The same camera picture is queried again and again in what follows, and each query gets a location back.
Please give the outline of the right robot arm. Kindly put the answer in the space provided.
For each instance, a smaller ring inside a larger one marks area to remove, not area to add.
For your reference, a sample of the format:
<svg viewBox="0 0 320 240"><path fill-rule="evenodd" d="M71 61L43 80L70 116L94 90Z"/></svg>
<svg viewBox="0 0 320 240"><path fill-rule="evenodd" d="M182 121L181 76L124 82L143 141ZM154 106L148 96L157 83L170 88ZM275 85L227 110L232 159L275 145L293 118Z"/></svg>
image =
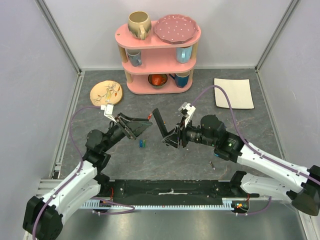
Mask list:
<svg viewBox="0 0 320 240"><path fill-rule="evenodd" d="M191 116L184 114L174 129L168 131L163 119L156 118L162 141L176 149L189 142L214 148L214 154L226 161L260 171L266 177L237 172L229 184L235 197L244 193L259 194L291 202L293 207L310 216L320 213L320 168L304 167L269 154L240 135L226 130L225 124L215 115L201 118L199 126L193 126Z"/></svg>

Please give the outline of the black remote control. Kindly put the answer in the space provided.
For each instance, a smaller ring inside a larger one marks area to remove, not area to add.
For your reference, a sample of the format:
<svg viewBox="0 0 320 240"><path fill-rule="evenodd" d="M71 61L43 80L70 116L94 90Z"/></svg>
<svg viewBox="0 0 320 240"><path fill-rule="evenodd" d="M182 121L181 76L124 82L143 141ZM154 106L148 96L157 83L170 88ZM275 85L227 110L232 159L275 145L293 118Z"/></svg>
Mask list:
<svg viewBox="0 0 320 240"><path fill-rule="evenodd" d="M153 114L154 119L156 121L156 124L157 124L157 126L158 126L158 128L160 130L161 136L164 139L168 135L168 131L167 131L167 128L165 126L165 123L163 121L163 118L161 116L161 113L160 113L159 109L155 108L152 111L152 114Z"/></svg>

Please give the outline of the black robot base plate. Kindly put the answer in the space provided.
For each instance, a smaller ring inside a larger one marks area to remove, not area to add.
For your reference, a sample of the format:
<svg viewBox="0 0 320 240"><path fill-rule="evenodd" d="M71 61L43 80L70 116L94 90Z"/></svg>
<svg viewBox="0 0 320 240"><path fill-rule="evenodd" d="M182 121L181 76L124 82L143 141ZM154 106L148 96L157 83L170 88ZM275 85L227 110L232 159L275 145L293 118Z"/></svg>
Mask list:
<svg viewBox="0 0 320 240"><path fill-rule="evenodd" d="M223 198L258 198L236 184L218 180L116 179L103 186L98 197L113 197L124 205L218 205Z"/></svg>

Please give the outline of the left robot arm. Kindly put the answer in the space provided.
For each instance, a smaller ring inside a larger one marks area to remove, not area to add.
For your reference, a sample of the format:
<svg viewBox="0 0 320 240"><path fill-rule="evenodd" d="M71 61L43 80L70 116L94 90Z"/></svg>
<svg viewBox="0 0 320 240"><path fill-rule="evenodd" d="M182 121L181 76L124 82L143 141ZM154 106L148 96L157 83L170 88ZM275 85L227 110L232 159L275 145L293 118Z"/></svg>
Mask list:
<svg viewBox="0 0 320 240"><path fill-rule="evenodd" d="M111 156L108 150L123 138L135 140L152 122L147 118L119 113L107 132L91 130L86 137L86 152L75 169L42 197L32 196L27 204L23 229L34 240L55 240L64 224L86 201L110 191L110 178L102 173Z"/></svg>

